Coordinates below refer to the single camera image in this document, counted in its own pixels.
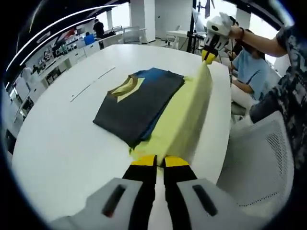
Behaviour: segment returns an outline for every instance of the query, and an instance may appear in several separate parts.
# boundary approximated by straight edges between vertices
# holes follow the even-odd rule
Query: office chair
[[[119,26],[115,26],[112,28],[112,31],[113,32],[120,32],[120,31],[123,31],[123,27],[121,25]]]
[[[132,26],[132,27],[124,28],[123,43],[124,44],[141,44],[140,27]]]
[[[268,222],[288,200],[293,176],[292,151],[277,111],[231,133],[217,186],[246,214]]]

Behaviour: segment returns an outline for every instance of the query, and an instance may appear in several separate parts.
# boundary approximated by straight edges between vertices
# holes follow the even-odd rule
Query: yellow cloth
[[[150,139],[130,149],[134,159],[157,155],[160,164],[166,155],[185,159],[193,151],[207,112],[212,79],[205,62],[194,78],[184,79],[185,84],[168,103]]]
[[[128,92],[128,93],[126,93],[126,94],[124,94],[124,95],[118,96],[118,97],[117,97],[117,102],[120,102],[121,100],[125,99],[125,98],[128,97],[129,95],[131,95],[131,94],[133,94],[134,92],[136,92],[136,91],[139,89],[139,87],[142,85],[144,79],[145,79],[145,78],[138,78],[138,83],[137,83],[137,85],[133,88],[133,90],[131,90],[130,92]],[[132,83],[133,83],[133,79],[130,78],[129,81],[127,82],[127,84],[118,87],[116,90],[114,90],[114,91],[112,92],[112,94],[118,93],[118,92],[126,91],[127,88],[131,87]]]

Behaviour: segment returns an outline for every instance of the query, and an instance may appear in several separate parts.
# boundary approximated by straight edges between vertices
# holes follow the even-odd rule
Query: bracelet
[[[240,36],[240,40],[242,40],[243,37],[244,37],[245,30],[244,30],[242,27],[240,27],[240,29],[242,30],[242,34],[241,34],[241,36]]]

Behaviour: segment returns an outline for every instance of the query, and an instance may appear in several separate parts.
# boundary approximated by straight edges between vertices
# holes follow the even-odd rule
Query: white wall
[[[166,31],[190,30],[192,0],[155,0],[155,36],[166,37]]]
[[[155,40],[155,10],[154,0],[144,0],[145,6],[145,31],[148,42]]]
[[[95,33],[95,31],[93,30],[93,26],[94,26],[94,20],[91,20],[89,23],[77,26],[77,29],[84,27],[85,32],[89,32],[90,34],[93,34]]]
[[[107,25],[109,27],[109,30],[112,30],[112,28],[113,28],[112,11],[106,12],[106,19],[107,19]]]
[[[250,13],[246,13],[241,9],[236,10],[236,20],[239,22],[239,26],[248,29],[250,23]]]
[[[154,0],[131,0],[131,26],[146,28],[148,42],[155,40]]]
[[[145,28],[144,0],[131,0],[131,25]]]

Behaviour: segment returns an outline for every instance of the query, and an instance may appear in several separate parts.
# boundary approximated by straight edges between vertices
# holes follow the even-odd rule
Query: white round table
[[[24,121],[12,159],[17,182],[37,212],[46,221],[74,215],[88,196],[112,178],[121,178],[128,169],[133,160],[128,145],[93,124],[108,90],[141,69],[156,67],[187,76],[196,73],[200,65],[200,56],[178,50],[113,45],[63,73]],[[191,166],[198,177],[216,183],[228,144],[231,101],[227,67],[214,62],[209,69],[213,90]],[[149,229],[158,225],[172,229],[161,176],[157,177]]]

